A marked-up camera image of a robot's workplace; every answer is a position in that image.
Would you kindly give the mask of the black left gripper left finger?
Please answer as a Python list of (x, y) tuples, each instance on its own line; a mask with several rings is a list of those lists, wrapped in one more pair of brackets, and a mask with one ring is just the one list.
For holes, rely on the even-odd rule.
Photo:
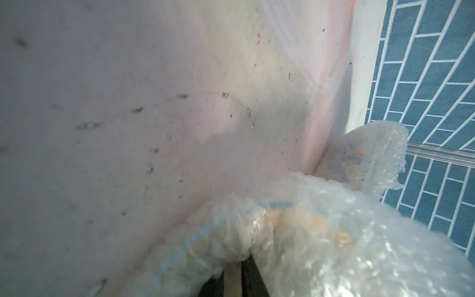
[(241, 263), (232, 262), (219, 278), (210, 278), (198, 297), (242, 297)]

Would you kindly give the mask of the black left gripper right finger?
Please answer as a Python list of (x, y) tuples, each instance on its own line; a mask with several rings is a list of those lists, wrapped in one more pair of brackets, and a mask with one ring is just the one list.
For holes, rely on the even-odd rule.
[(242, 297), (270, 297), (252, 255), (241, 262)]

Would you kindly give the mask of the clear bubble wrap sheet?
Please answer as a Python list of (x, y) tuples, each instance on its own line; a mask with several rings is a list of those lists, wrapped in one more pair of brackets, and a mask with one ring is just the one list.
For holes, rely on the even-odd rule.
[(408, 130), (402, 123), (374, 121), (333, 142), (313, 173), (348, 185), (372, 198), (398, 190), (405, 172)]
[(336, 181), (292, 173), (198, 208), (120, 289), (195, 297), (252, 256), (273, 297), (472, 297), (475, 269), (443, 234)]

